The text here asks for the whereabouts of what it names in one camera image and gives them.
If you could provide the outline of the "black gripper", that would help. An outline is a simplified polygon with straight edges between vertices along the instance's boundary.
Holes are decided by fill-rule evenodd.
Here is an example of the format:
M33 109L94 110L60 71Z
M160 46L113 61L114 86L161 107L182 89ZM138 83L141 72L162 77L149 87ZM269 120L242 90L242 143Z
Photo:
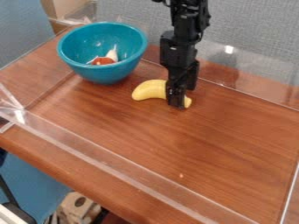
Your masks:
M160 64L168 70L165 98L168 104L178 109L185 108L185 90L196 88L198 79L200 62L194 59L198 40L197 32L178 36L174 31L165 31L160 37Z

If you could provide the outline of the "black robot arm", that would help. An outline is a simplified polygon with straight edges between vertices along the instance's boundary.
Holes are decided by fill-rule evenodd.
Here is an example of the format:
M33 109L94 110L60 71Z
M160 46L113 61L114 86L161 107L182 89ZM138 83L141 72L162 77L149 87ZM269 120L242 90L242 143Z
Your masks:
M172 30L160 36L160 64L168 71L165 99L170 106L185 109L185 91L196 88L200 62L196 44L210 25L208 0L152 0L170 9Z

